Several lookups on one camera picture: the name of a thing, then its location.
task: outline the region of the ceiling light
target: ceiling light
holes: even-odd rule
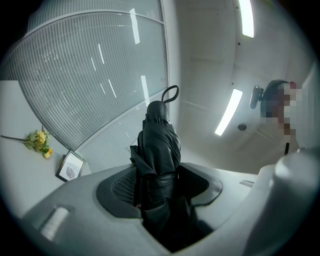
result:
[[[143,89],[143,94],[144,94],[144,99],[145,101],[145,105],[148,107],[148,105],[150,104],[149,99],[149,93],[148,93],[148,88],[147,88],[147,81],[146,81],[146,76],[142,75],[141,76],[141,82],[142,82],[142,89]]]
[[[94,71],[97,71],[96,67],[95,67],[95,64],[94,64],[94,60],[92,59],[92,57],[91,57],[91,61],[92,61],[93,67],[94,67]]]
[[[242,19],[242,34],[249,38],[254,38],[254,15],[250,0],[239,0],[241,19]]]
[[[104,90],[104,88],[102,87],[102,84],[101,84],[101,83],[100,83],[100,85],[101,85],[101,88],[102,88],[103,93],[106,94],[106,93],[105,93],[105,90]]]
[[[140,43],[140,38],[139,38],[139,31],[138,31],[138,23],[137,23],[137,18],[136,18],[136,11],[135,8],[130,10],[130,17],[131,17],[131,22],[132,22],[132,30],[133,30],[133,37],[134,37],[134,42],[135,44]]]
[[[226,110],[218,125],[218,128],[214,132],[215,134],[221,136],[224,133],[225,129],[227,128],[228,124],[230,123],[232,117],[234,116],[237,110],[237,107],[242,98],[242,94],[244,94],[242,91],[233,89],[229,104],[226,107]]]
[[[98,44],[98,46],[99,46],[99,51],[100,51],[102,63],[105,64],[104,57],[102,56],[102,52],[101,52],[101,48],[100,48],[100,43]]]
[[[112,92],[113,92],[114,97],[117,97],[116,94],[115,94],[114,88],[112,87],[112,84],[111,84],[111,82],[110,82],[110,79],[108,79],[108,80],[109,80],[109,85],[110,85],[110,87],[111,87],[111,89],[112,89]]]

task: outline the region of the framed sign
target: framed sign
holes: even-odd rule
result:
[[[80,177],[85,163],[86,161],[77,156],[75,152],[69,150],[55,176],[64,182],[74,180]]]

